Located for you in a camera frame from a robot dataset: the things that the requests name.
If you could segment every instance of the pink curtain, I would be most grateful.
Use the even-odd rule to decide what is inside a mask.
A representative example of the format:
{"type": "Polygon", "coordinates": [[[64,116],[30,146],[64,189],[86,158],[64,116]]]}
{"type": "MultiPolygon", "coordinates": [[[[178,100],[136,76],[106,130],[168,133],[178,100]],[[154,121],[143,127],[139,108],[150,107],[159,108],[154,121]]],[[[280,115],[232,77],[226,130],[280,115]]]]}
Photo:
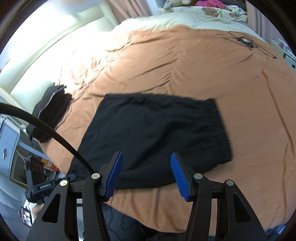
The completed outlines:
{"type": "Polygon", "coordinates": [[[248,26],[261,36],[266,42],[284,39],[275,26],[257,8],[246,1],[248,12],[248,26]]]}
{"type": "Polygon", "coordinates": [[[106,0],[106,2],[119,23],[127,18],[151,16],[146,0],[106,0]]]}

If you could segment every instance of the metal screw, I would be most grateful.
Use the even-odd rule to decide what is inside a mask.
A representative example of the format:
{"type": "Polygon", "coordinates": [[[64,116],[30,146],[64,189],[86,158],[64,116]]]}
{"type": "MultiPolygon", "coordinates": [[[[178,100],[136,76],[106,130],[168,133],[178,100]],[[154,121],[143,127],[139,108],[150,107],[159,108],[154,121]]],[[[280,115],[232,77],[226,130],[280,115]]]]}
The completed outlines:
{"type": "Polygon", "coordinates": [[[93,175],[91,175],[92,179],[98,179],[100,177],[99,173],[94,173],[93,175]]]}
{"type": "Polygon", "coordinates": [[[196,179],[202,179],[202,175],[201,175],[200,173],[195,173],[195,174],[194,174],[194,177],[195,177],[196,179]]]}
{"type": "Polygon", "coordinates": [[[231,180],[227,180],[227,181],[226,181],[226,184],[229,185],[229,186],[233,186],[233,185],[234,185],[234,182],[231,181],[231,180]]]}
{"type": "Polygon", "coordinates": [[[67,180],[61,180],[61,182],[59,183],[61,186],[66,186],[68,184],[67,180]]]}

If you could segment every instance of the white duvet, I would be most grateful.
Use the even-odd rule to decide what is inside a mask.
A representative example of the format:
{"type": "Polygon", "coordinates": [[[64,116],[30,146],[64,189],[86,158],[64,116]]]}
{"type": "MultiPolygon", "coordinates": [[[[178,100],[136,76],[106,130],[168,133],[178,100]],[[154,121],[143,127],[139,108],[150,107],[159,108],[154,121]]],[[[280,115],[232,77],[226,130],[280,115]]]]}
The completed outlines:
{"type": "MultiPolygon", "coordinates": [[[[160,7],[158,9],[159,14],[165,14],[170,12],[186,12],[186,13],[193,13],[195,15],[209,15],[203,11],[204,7],[200,6],[180,6],[180,7],[172,7],[169,9],[164,9],[160,7]]],[[[236,5],[227,6],[227,9],[221,9],[216,7],[210,7],[210,9],[214,9],[218,16],[216,18],[225,18],[236,22],[247,22],[248,16],[247,12],[243,9],[239,8],[236,5]]]]}
{"type": "Polygon", "coordinates": [[[127,33],[132,30],[165,30],[178,24],[193,29],[217,29],[223,31],[236,31],[251,34],[263,40],[249,27],[240,23],[207,15],[196,15],[190,12],[172,12],[150,17],[129,18],[116,26],[112,32],[127,33]]]}

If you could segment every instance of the phone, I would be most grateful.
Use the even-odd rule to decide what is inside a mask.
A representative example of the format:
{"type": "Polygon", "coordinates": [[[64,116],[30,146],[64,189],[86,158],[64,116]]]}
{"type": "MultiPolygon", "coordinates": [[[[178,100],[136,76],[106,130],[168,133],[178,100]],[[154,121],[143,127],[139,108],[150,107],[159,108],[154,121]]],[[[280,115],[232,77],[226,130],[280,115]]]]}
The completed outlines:
{"type": "Polygon", "coordinates": [[[24,225],[31,228],[32,227],[31,212],[28,209],[21,207],[21,215],[22,215],[22,222],[24,223],[24,225]]]}
{"type": "Polygon", "coordinates": [[[248,39],[247,37],[240,37],[237,39],[239,42],[246,45],[246,47],[254,48],[254,42],[251,39],[248,39]]]}

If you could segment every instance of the black cloth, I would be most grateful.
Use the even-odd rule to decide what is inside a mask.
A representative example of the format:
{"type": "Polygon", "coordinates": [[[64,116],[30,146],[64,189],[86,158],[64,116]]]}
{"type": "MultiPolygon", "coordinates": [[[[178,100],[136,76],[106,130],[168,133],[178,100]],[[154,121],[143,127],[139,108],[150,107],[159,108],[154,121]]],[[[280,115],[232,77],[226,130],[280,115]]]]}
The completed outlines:
{"type": "MultiPolygon", "coordinates": [[[[175,182],[170,155],[178,151],[198,173],[231,160],[228,138],[213,99],[110,94],[100,103],[78,152],[98,172],[123,153],[116,189],[155,188],[175,182]]],[[[74,158],[77,181],[89,172],[74,158]]]]}
{"type": "Polygon", "coordinates": [[[247,10],[246,1],[245,0],[220,0],[225,5],[237,5],[241,7],[243,10],[247,10]]]}
{"type": "Polygon", "coordinates": [[[102,203],[103,214],[111,241],[183,241],[186,233],[164,233],[150,229],[139,221],[102,203]]]}
{"type": "MultiPolygon", "coordinates": [[[[51,128],[55,128],[63,115],[65,114],[70,101],[72,100],[71,94],[65,94],[66,86],[50,86],[44,93],[42,99],[35,106],[32,115],[42,120],[51,128]]],[[[41,143],[50,140],[51,136],[46,134],[39,128],[33,125],[27,127],[27,133],[30,139],[37,139],[41,143]]]]}

